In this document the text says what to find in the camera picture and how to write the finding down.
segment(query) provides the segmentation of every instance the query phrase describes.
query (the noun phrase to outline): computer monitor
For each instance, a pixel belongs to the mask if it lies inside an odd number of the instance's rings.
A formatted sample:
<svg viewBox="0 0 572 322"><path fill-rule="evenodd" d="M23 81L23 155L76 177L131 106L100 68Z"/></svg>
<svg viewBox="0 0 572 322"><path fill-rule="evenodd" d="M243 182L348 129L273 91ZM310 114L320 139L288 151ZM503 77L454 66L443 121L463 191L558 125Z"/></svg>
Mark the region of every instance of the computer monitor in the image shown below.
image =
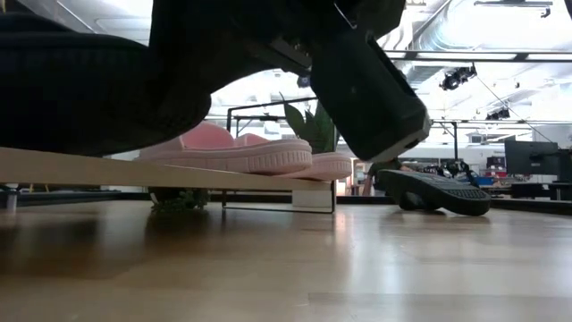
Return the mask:
<svg viewBox="0 0 572 322"><path fill-rule="evenodd" d="M508 174L559 175L558 144L552 142L504 142Z"/></svg>

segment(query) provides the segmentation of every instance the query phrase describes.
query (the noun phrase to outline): track light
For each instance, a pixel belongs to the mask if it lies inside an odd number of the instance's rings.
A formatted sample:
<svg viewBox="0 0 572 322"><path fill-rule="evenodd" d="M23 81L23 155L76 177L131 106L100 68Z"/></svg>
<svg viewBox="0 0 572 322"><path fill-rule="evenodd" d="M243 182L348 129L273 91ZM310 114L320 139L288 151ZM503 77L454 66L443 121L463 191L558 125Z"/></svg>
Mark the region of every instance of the track light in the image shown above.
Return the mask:
<svg viewBox="0 0 572 322"><path fill-rule="evenodd" d="M451 72L445 72L445 79L439 84L439 87L443 90L454 90L476 75L474 64L471 67L459 67Z"/></svg>
<svg viewBox="0 0 572 322"><path fill-rule="evenodd" d="M297 81L299 89L306 89L310 87L310 77L309 76L298 76Z"/></svg>
<svg viewBox="0 0 572 322"><path fill-rule="evenodd" d="M499 121L510 118L510 111L508 108L503 108L502 110L494 113L490 113L484 119L485 121Z"/></svg>

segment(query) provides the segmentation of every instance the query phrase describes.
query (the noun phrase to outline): low platform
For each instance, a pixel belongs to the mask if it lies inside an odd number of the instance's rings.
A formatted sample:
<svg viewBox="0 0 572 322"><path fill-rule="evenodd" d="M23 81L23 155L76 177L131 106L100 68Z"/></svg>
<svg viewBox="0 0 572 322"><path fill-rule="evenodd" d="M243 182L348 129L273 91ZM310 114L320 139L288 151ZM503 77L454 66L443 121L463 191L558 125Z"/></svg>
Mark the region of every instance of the low platform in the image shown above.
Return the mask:
<svg viewBox="0 0 572 322"><path fill-rule="evenodd" d="M0 182L264 191L328 191L330 183L0 148Z"/></svg>

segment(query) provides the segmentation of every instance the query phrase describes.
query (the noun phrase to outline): desk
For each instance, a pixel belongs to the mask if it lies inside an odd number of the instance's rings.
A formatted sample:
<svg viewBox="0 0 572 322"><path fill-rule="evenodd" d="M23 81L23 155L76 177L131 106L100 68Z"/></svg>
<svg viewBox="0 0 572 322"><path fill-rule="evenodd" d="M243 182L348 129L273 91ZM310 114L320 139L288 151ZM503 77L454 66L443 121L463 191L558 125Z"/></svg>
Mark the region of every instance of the desk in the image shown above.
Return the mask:
<svg viewBox="0 0 572 322"><path fill-rule="evenodd" d="M529 182L519 182L512 183L510 193L512 198L549 198L551 196L551 191L544 189L544 186L548 183L529 183Z"/></svg>
<svg viewBox="0 0 572 322"><path fill-rule="evenodd" d="M552 200L572 200L572 182L548 183Z"/></svg>

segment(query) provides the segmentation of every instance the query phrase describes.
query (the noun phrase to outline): light fixture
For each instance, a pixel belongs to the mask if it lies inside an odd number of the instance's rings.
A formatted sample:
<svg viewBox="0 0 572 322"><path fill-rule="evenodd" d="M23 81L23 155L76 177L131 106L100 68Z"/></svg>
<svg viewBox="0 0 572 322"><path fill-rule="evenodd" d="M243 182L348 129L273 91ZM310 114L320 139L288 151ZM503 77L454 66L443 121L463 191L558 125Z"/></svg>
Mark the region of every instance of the light fixture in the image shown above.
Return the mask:
<svg viewBox="0 0 572 322"><path fill-rule="evenodd" d="M445 72L445 79L439 84L443 90L454 90L468 82L477 75L475 65L471 67L459 67L450 72Z"/></svg>

